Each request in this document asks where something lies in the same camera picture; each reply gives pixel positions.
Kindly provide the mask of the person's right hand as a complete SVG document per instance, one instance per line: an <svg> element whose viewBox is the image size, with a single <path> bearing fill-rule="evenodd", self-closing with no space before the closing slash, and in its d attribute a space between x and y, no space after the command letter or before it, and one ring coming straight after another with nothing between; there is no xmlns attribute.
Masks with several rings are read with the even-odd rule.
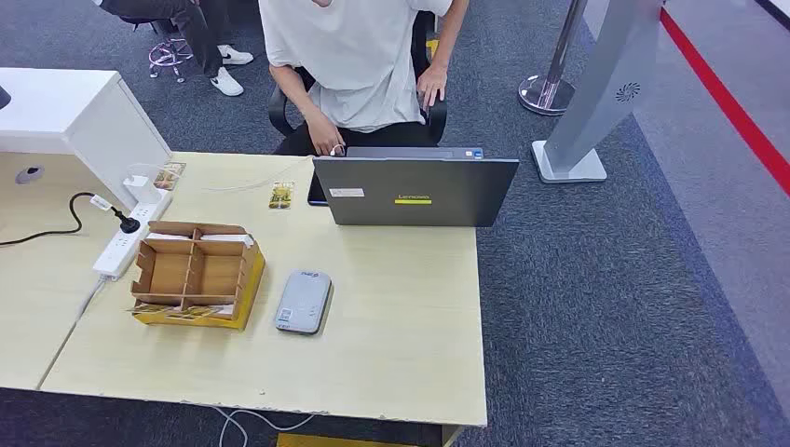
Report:
<svg viewBox="0 0 790 447"><path fill-rule="evenodd" d="M345 141L338 128L320 110L307 113L305 121L317 155L337 155L345 148Z"/></svg>

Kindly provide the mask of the person's left hand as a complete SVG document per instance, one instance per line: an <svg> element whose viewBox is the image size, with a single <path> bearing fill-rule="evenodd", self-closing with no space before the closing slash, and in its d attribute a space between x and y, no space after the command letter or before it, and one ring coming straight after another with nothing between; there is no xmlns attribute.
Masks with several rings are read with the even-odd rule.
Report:
<svg viewBox="0 0 790 447"><path fill-rule="evenodd" d="M417 92L421 108L427 111L436 102L443 102L447 83L447 66L432 64L417 79Z"/></svg>

